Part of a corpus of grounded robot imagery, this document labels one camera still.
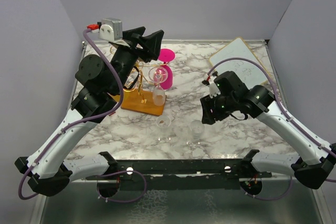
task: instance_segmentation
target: clear glass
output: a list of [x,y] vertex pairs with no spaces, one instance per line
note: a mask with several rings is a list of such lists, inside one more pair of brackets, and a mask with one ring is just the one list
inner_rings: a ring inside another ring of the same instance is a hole
[[194,120],[190,123],[189,129],[193,139],[200,139],[204,133],[204,124],[200,120]]
[[156,138],[159,141],[170,140],[172,121],[166,115],[160,115],[156,119]]
[[155,83],[155,88],[153,90],[153,103],[156,106],[164,105],[166,100],[166,94],[164,89],[160,86],[160,83],[167,80],[167,70],[162,67],[155,67],[149,71],[148,76],[150,80]]

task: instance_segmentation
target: white wall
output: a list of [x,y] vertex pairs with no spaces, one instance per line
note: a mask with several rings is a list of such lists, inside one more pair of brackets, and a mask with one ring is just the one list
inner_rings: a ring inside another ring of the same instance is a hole
[[65,115],[81,40],[59,0],[0,6],[0,222],[21,224],[34,200],[18,198],[14,161],[38,149]]
[[[269,43],[294,116],[336,142],[336,0],[293,0]],[[336,178],[336,169],[330,177]],[[336,223],[336,184],[323,190]]]
[[104,17],[170,39],[269,39],[291,0],[61,0],[76,31]]

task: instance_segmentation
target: wooden base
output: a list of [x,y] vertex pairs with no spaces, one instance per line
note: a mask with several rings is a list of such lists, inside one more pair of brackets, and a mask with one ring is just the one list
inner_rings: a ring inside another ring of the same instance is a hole
[[137,90],[132,92],[124,92],[124,100],[121,104],[121,108],[124,110],[130,110],[149,115],[162,115],[165,104],[156,106],[153,102],[153,92],[151,91],[142,90],[141,93],[142,95],[139,95]]

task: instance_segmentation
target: wire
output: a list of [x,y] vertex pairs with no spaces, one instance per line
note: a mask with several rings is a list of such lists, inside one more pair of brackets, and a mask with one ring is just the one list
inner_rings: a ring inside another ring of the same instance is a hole
[[110,201],[110,202],[117,202],[117,203],[132,203],[132,202],[136,202],[137,200],[141,199],[142,196],[145,195],[146,193],[146,190],[147,190],[147,182],[146,182],[146,178],[140,173],[138,172],[137,170],[133,170],[133,171],[129,171],[129,170],[122,170],[120,172],[116,172],[116,173],[111,173],[111,174],[105,174],[105,175],[101,175],[101,176],[98,176],[98,177],[110,177],[110,176],[114,176],[114,175],[118,175],[118,174],[123,174],[123,173],[136,173],[136,174],[139,174],[141,176],[141,178],[143,179],[143,191],[142,193],[140,194],[140,196],[138,196],[137,198],[135,199],[129,199],[129,200],[118,200],[118,199],[110,199],[110,198],[106,198],[106,197],[103,197],[101,196],[100,192],[99,192],[99,189],[97,187],[97,193],[98,193],[98,199],[99,198],[103,198],[104,200],[107,200],[107,201]]
[[113,54],[112,49],[115,48],[114,46],[110,47],[110,53]]
[[214,65],[210,71],[208,72],[208,76],[210,76],[211,72],[218,67],[220,64],[223,64],[227,61],[230,60],[242,60],[242,61],[246,61],[249,63],[252,63],[253,65],[255,65],[257,68],[259,68],[264,75],[266,76],[267,80],[269,81],[273,92],[274,92],[274,96],[275,96],[275,101],[280,109],[280,111],[285,115],[285,117],[305,136],[307,137],[311,142],[313,142],[315,145],[317,145],[318,148],[321,148],[322,150],[326,151],[328,154],[330,154],[331,156],[333,156],[334,158],[336,158],[336,154],[334,152],[332,152],[331,150],[329,150],[328,148],[324,147],[322,144],[320,144],[318,141],[316,141],[308,132],[306,132],[297,122],[295,122],[294,120],[291,119],[291,116],[287,113],[287,111],[282,107],[282,104],[280,102],[279,99],[279,95],[276,89],[275,84],[273,83],[271,77],[267,74],[267,72],[265,71],[265,69],[263,69],[259,64],[255,63],[252,60],[249,59],[245,59],[245,58],[240,58],[240,57],[234,57],[234,58],[229,58],[229,59],[225,59],[220,61],[219,63],[217,63],[216,65]]
[[143,79],[144,79],[148,84],[150,84],[150,85],[156,85],[154,82],[151,82],[151,81],[149,81],[149,80],[146,79],[146,77],[143,75],[142,70],[140,70],[140,73],[141,73]]
[[336,179],[327,178],[326,181],[331,182],[331,183],[336,183]]
[[249,197],[251,197],[253,199],[258,199],[258,200],[263,200],[263,201],[273,201],[273,200],[279,200],[279,199],[282,199],[282,198],[286,197],[289,194],[289,191],[291,190],[292,187],[293,187],[293,178],[290,177],[289,186],[288,186],[287,190],[282,195],[280,195],[278,197],[274,197],[274,198],[257,197],[255,195],[249,194],[242,187],[240,189],[245,193],[245,195],[247,195],[247,196],[249,196]]
[[258,176],[258,174],[254,175],[254,176],[249,180],[249,182],[250,182],[252,179],[255,179],[254,181],[256,181],[257,176]]
[[[88,36],[88,33],[91,32],[91,29],[85,29],[83,31],[83,36],[85,38],[85,40],[91,45],[91,47],[97,52],[97,54],[100,56],[100,58],[105,62],[105,64],[107,65],[107,67],[110,69],[110,71],[112,72],[114,78],[116,79],[116,82],[118,84],[118,88],[119,88],[119,92],[120,92],[120,100],[119,102],[113,107],[113,109],[99,114],[99,115],[94,115],[94,116],[90,116],[89,118],[83,118],[81,120],[77,120],[73,123],[70,123],[69,125],[65,126],[63,129],[61,129],[61,132],[64,133],[66,132],[68,129],[70,129],[71,127],[80,124],[80,123],[85,123],[87,121],[91,121],[94,119],[98,119],[98,118],[102,118],[104,116],[107,116],[111,113],[113,113],[114,111],[116,111],[120,106],[121,103],[123,101],[124,98],[124,94],[123,94],[123,85],[122,82],[118,76],[118,73],[116,72],[116,70],[113,68],[113,66],[111,65],[111,63],[109,62],[109,60],[104,56],[104,54],[101,52],[101,50],[96,46],[96,44],[90,39],[90,37]],[[38,165],[38,162],[41,160],[41,158],[46,154],[46,152],[50,149],[50,147],[57,141],[57,139],[61,136],[62,134],[57,133],[52,139],[51,141],[47,144],[47,146],[43,149],[43,151],[41,151],[41,153],[37,156],[37,158],[34,160],[33,164],[27,169],[27,171],[24,173],[20,183],[19,183],[19,189],[18,189],[18,195],[19,198],[22,200],[27,200],[27,199],[31,199],[34,198],[35,196],[38,195],[38,193],[32,194],[28,197],[25,197],[22,195],[22,187],[23,184],[25,182],[25,179],[27,178],[27,176],[30,174],[30,172],[33,170],[33,168]]]

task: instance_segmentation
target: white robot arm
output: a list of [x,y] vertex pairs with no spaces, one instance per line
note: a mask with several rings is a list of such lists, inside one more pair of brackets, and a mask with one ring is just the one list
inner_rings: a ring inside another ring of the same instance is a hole
[[335,146],[295,119],[273,93],[260,85],[248,90],[232,71],[224,72],[214,80],[206,77],[203,83],[209,86],[209,95],[201,98],[204,124],[213,124],[231,116],[234,111],[240,111],[245,114],[245,119],[249,115],[269,126],[298,153],[280,155],[254,151],[253,155],[248,155],[256,171],[294,176],[312,189],[318,189],[327,179],[336,163]]
[[[99,38],[117,47],[110,62],[87,36],[87,33],[97,31]],[[106,152],[80,161],[68,161],[65,158],[90,130],[121,105],[123,85],[136,61],[158,59],[164,32],[159,30],[143,37],[144,32],[145,27],[122,31],[121,21],[113,18],[90,25],[83,32],[99,56],[88,55],[82,59],[75,77],[84,87],[50,138],[33,155],[19,157],[15,161],[18,170],[24,174],[19,188],[21,199],[34,196],[24,197],[21,194],[27,176],[30,177],[28,184],[34,192],[52,196],[63,190],[69,182],[102,175],[115,164]],[[120,101],[116,103],[110,95],[118,94]]]

